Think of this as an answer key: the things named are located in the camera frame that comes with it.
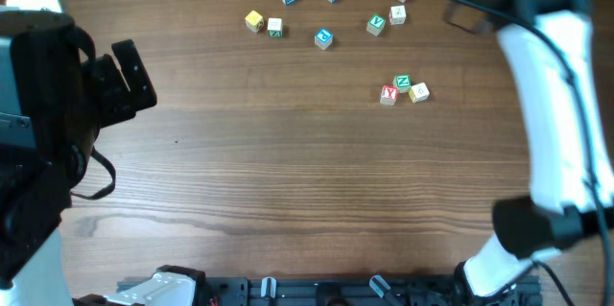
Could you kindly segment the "red Y letter block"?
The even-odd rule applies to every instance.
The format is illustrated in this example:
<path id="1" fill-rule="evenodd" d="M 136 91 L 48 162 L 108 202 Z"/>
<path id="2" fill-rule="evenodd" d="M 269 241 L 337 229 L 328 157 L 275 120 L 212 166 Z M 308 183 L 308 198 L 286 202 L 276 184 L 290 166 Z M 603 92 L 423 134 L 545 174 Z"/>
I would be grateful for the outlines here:
<path id="1" fill-rule="evenodd" d="M 396 86 L 384 85 L 380 94 L 380 103 L 386 106 L 393 106 L 398 98 L 399 89 Z"/>

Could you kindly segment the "green N letter block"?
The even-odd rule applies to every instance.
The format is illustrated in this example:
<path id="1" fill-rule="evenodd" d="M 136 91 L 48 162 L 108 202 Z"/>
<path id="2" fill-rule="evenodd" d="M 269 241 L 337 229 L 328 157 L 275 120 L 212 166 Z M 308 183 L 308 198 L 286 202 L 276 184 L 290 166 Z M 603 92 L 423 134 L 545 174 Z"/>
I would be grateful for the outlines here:
<path id="1" fill-rule="evenodd" d="M 412 87 L 411 76 L 409 74 L 396 75 L 393 78 L 392 85 L 396 87 L 400 93 L 408 93 Z"/>

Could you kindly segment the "yellow side picture block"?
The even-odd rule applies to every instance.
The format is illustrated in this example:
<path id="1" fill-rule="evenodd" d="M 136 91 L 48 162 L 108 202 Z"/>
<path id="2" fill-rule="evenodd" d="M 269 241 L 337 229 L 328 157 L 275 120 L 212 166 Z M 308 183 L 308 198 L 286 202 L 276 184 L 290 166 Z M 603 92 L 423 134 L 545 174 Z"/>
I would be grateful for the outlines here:
<path id="1" fill-rule="evenodd" d="M 411 86 L 409 96 L 413 103 L 427 100 L 430 96 L 430 91 L 425 82 L 417 83 Z"/>

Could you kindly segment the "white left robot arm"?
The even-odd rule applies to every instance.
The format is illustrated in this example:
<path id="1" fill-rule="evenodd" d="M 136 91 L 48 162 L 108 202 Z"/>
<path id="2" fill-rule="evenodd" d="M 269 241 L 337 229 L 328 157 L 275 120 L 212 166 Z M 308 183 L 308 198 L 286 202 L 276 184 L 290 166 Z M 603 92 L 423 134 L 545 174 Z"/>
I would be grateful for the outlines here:
<path id="1" fill-rule="evenodd" d="M 1 301 L 72 305 L 61 263 L 61 215 L 101 129 L 157 103 L 134 43 L 98 56 L 65 13 L 1 11 Z"/>

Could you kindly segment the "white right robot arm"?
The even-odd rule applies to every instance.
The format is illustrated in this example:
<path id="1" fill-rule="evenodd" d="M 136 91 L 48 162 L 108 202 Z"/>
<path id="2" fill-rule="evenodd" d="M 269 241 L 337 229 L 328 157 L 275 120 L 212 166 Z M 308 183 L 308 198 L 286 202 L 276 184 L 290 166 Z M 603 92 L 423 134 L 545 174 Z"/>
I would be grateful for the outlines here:
<path id="1" fill-rule="evenodd" d="M 530 149 L 525 197 L 500 200 L 494 232 L 461 266 L 467 296 L 491 300 L 534 266 L 599 236 L 612 296 L 613 172 L 591 66 L 589 0 L 453 0 L 485 12 L 512 71 Z"/>

